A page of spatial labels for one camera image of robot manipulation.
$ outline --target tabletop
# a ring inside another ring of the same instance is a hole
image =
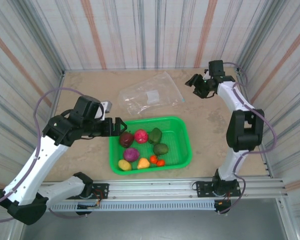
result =
[[[117,175],[109,165],[109,140],[96,137],[92,140],[77,140],[56,162],[45,181],[64,181],[74,173],[83,172],[93,180],[162,179],[212,177],[226,159],[228,145],[226,132],[231,118],[224,101],[215,95],[210,99],[200,99],[193,94],[193,88],[185,85],[194,74],[203,74],[200,68],[183,69],[138,69],[72,71],[65,74],[63,87],[73,88],[101,102],[111,101],[112,109],[107,117],[120,117],[123,121],[177,116],[186,124],[193,158],[184,168],[146,172],[140,174]],[[118,103],[119,91],[147,80],[157,74],[167,72],[181,92],[185,102],[150,110],[141,115],[130,115]],[[233,68],[225,68],[226,75],[235,77]],[[72,109],[79,95],[62,91],[56,114]],[[259,154],[246,157],[239,171],[243,176],[266,175],[266,166]]]

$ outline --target toy vegetable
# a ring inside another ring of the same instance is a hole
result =
[[[143,129],[139,129],[134,133],[134,139],[138,144],[144,144],[148,141],[148,133]]]
[[[147,169],[148,167],[150,167],[150,162],[148,161],[148,159],[146,159],[144,157],[140,158],[137,168],[138,169]]]
[[[138,160],[139,157],[140,153],[134,147],[127,148],[123,152],[123,158],[130,163],[133,163],[134,161]]]
[[[118,166],[119,168],[121,168],[123,171],[130,171],[132,169],[131,167],[131,164],[130,162],[124,160],[124,159],[121,159],[119,162],[118,162]]]
[[[125,131],[120,135],[119,143],[122,147],[127,149],[134,142],[134,139],[134,136],[130,132]]]
[[[159,144],[162,138],[162,131],[160,131],[159,128],[155,127],[150,133],[149,133],[149,139],[148,142],[150,144]]]
[[[164,165],[166,165],[166,162],[165,162],[165,160],[160,159],[160,160],[156,163],[156,165],[157,165],[158,167],[163,167]]]
[[[152,155],[150,157],[150,163],[156,164],[158,162],[158,157],[156,155]]]
[[[153,153],[157,156],[164,155],[169,151],[169,148],[164,143],[160,143],[157,145],[154,145],[153,147]]]

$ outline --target green plastic basket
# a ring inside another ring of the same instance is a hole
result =
[[[139,159],[132,162],[132,170],[123,171],[119,168],[118,162],[123,159],[123,154],[126,148],[119,144],[119,137],[109,137],[109,162],[112,170],[119,175],[139,174],[146,172],[154,172],[169,169],[179,169],[187,166],[192,159],[191,144],[187,133],[185,122],[176,116],[156,117],[140,120],[132,120],[125,122],[127,131],[132,134],[139,129],[144,129],[149,134],[154,128],[159,128],[162,131],[161,143],[169,147],[169,152],[160,156],[160,159],[165,160],[165,166],[158,167],[155,164],[149,168],[137,169]],[[146,142],[139,144],[133,142],[131,148],[136,148],[140,152],[140,158],[149,160],[151,155],[154,155],[153,145]]]

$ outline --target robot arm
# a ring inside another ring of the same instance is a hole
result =
[[[264,116],[264,112],[250,105],[238,90],[234,78],[225,75],[222,60],[210,61],[209,69],[206,69],[204,73],[204,77],[200,74],[195,74],[185,85],[189,87],[193,85],[195,87],[193,93],[202,99],[211,98],[214,94],[218,94],[224,100],[230,112],[232,112],[226,132],[227,156],[224,164],[217,169],[212,179],[214,192],[218,195],[223,195],[231,186],[237,185],[235,174],[241,168],[246,155],[242,157],[236,167],[236,172],[234,172],[238,159],[244,153],[253,151],[262,142],[264,123],[245,105],[262,116]]]
[[[111,110],[109,101],[100,102],[90,96],[80,96],[74,109],[52,117],[43,129],[41,146],[36,163],[24,179],[22,185],[8,198],[0,202],[15,219],[30,225],[45,213],[47,208],[72,196],[87,197],[92,192],[93,180],[78,172],[63,182],[48,187],[40,187],[56,161],[68,150],[74,141],[83,137],[119,136],[127,125],[116,117],[105,117]],[[0,189],[0,198],[12,191],[25,176],[32,165],[35,152],[23,166],[19,174],[4,189]]]

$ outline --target corrugated metal wall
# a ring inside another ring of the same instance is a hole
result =
[[[250,77],[251,103],[264,110],[278,135],[267,161],[273,175],[287,184],[300,225],[300,0],[279,1],[272,17],[242,64]],[[267,127],[263,144],[273,144]]]
[[[271,1],[26,0],[67,70],[236,62]]]
[[[61,70],[47,57],[35,31],[13,1],[0,1],[0,188],[20,171],[36,146],[33,110],[44,92],[58,87]],[[44,126],[55,94],[38,110]],[[0,219],[8,217],[0,207]],[[0,224],[0,239],[10,223]]]

